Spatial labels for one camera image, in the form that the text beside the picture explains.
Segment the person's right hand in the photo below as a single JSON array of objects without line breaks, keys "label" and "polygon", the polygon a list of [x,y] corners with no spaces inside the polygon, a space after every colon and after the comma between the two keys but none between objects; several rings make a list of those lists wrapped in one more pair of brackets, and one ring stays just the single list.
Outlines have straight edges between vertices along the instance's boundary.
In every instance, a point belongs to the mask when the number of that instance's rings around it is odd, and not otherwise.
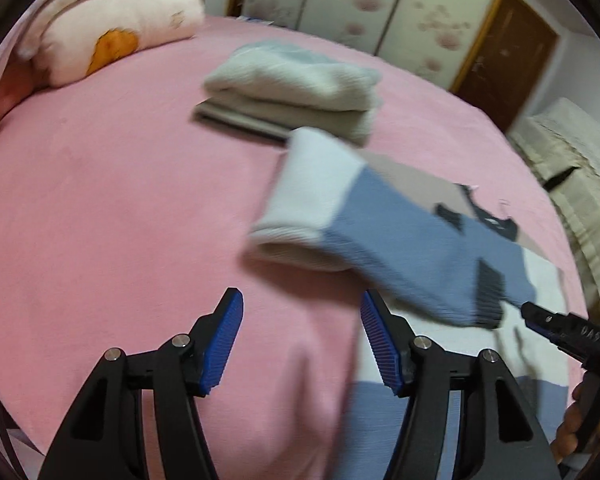
[{"label": "person's right hand", "polygon": [[[582,390],[582,382],[580,382],[580,384],[573,389],[573,404],[566,409],[562,423],[556,430],[555,439],[550,444],[550,450],[552,451],[555,462],[558,464],[560,464],[566,457],[576,452],[576,449],[579,445],[577,431],[583,422],[580,404]],[[596,434],[592,442],[596,445],[593,453],[597,453],[600,450],[600,421],[598,422]]]}]

